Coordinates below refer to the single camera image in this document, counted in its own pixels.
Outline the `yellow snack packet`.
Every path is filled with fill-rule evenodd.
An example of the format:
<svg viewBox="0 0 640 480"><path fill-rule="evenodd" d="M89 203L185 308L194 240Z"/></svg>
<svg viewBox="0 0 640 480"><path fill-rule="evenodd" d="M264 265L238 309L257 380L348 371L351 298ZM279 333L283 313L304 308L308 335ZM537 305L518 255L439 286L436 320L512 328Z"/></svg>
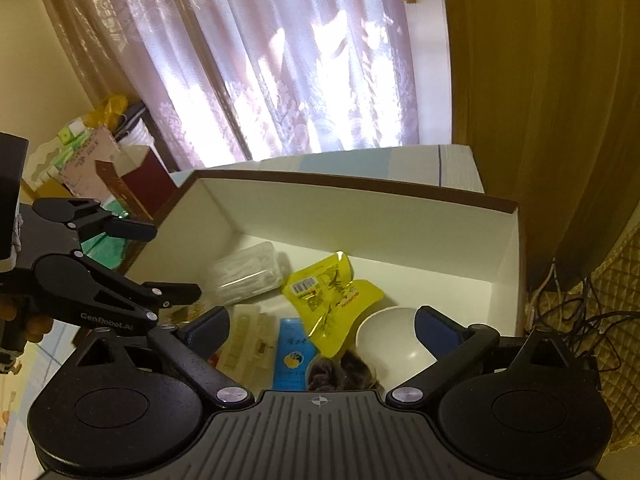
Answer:
<svg viewBox="0 0 640 480"><path fill-rule="evenodd" d="M290 274L282 294L296 309L310 342L329 359L343 351L363 315L385 298L378 286L355 278L344 252Z"/></svg>

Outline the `green foil bag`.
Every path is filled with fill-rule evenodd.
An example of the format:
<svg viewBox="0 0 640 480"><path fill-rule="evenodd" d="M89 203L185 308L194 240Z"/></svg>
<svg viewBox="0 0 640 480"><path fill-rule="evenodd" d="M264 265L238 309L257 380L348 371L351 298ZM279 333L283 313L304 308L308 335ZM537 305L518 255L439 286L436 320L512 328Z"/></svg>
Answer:
<svg viewBox="0 0 640 480"><path fill-rule="evenodd" d="M112 216L121 219L129 217L128 212L117 200L110 200L105 205L101 204L100 207ZM102 266L114 270L124 261L129 240L108 235L103 231L98 232L98 228L91 226L88 228L81 226L78 236L84 254Z"/></svg>

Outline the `beige flat packet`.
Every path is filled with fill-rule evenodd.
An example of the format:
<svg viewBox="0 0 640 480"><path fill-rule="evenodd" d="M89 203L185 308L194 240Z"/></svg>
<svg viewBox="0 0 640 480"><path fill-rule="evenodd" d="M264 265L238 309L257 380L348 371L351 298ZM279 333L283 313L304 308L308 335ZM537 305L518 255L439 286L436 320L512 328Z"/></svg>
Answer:
<svg viewBox="0 0 640 480"><path fill-rule="evenodd" d="M272 387L279 320L254 304L237 304L229 313L230 334L216 369L258 396Z"/></svg>

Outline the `red gift box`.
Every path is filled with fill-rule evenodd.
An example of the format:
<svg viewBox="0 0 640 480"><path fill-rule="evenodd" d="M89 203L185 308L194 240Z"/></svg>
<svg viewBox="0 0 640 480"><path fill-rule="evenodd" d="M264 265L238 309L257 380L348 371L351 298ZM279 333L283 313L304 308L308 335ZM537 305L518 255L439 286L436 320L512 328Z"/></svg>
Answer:
<svg viewBox="0 0 640 480"><path fill-rule="evenodd" d="M129 145L114 162L97 160L96 174L132 218L153 221L177 185L152 148Z"/></svg>

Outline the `white bowl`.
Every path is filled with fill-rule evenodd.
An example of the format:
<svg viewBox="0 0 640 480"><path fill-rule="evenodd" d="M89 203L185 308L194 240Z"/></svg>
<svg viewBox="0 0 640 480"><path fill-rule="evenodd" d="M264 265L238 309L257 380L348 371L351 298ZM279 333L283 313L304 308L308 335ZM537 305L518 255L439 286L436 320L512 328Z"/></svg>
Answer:
<svg viewBox="0 0 640 480"><path fill-rule="evenodd" d="M389 307L366 318L356 333L356 353L384 392L436 362L414 331L416 309Z"/></svg>

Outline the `clear plastic container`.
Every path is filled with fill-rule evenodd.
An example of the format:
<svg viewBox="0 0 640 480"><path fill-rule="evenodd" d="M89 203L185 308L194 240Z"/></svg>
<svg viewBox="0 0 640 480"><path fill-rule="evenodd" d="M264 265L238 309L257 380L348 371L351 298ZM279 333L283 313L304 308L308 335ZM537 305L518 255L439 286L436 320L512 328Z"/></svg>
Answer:
<svg viewBox="0 0 640 480"><path fill-rule="evenodd" d="M210 264L204 273L203 292L216 304L232 306L279 288L282 280L276 248L263 242Z"/></svg>

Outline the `blue tube in box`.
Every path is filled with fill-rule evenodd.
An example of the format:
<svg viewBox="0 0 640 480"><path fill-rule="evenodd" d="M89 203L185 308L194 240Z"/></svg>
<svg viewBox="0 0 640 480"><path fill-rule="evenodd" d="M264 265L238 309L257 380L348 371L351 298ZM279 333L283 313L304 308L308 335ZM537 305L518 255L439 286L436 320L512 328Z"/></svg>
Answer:
<svg viewBox="0 0 640 480"><path fill-rule="evenodd" d="M307 368L317 354L300 318L281 318L272 388L305 391Z"/></svg>

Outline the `dark hair scrunchie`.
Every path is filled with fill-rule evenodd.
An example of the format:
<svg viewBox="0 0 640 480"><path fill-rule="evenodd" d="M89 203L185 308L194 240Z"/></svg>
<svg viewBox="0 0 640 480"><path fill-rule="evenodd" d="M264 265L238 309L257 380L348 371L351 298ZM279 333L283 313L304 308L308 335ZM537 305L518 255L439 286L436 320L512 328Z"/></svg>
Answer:
<svg viewBox="0 0 640 480"><path fill-rule="evenodd" d="M352 350L338 360L316 356L309 364L306 390L311 392L381 391L374 371Z"/></svg>

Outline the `brown cardboard box white inside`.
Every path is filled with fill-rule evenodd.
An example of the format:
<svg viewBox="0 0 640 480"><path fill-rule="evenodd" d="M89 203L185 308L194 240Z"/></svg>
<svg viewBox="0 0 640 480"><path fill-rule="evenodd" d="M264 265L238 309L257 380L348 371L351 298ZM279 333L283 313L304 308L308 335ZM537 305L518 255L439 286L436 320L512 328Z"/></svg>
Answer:
<svg viewBox="0 0 640 480"><path fill-rule="evenodd" d="M126 269L137 282L203 284L214 261L270 242L297 271L334 252L389 307L431 306L462 325L522 332L518 208L425 184L250 170L198 170L160 213L157 237Z"/></svg>

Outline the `checked tablecloth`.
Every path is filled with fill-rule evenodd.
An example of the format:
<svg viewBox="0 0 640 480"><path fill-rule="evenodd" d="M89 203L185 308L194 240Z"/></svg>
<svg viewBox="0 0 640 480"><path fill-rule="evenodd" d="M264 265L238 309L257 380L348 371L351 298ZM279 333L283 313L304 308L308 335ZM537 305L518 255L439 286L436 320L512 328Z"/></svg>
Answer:
<svg viewBox="0 0 640 480"><path fill-rule="evenodd" d="M420 183L484 193L472 150L465 145L409 145L283 156L261 162L236 162L239 170L335 174Z"/></svg>

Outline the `pink lace curtain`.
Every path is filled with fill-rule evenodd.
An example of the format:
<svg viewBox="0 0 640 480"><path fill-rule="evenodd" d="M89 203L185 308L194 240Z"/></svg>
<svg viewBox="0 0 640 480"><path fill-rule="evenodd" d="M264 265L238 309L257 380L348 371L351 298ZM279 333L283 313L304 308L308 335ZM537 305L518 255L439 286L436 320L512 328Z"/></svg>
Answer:
<svg viewBox="0 0 640 480"><path fill-rule="evenodd" d="M94 104L150 111L177 166L416 144L404 0L43 0Z"/></svg>

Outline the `wooden door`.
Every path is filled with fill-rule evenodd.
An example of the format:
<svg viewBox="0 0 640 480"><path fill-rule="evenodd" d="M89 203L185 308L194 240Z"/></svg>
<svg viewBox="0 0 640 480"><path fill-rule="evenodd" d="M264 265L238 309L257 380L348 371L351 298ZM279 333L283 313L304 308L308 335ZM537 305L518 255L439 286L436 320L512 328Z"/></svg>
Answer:
<svg viewBox="0 0 640 480"><path fill-rule="evenodd" d="M526 271L591 273L639 205L639 0L445 0L452 137L515 200Z"/></svg>

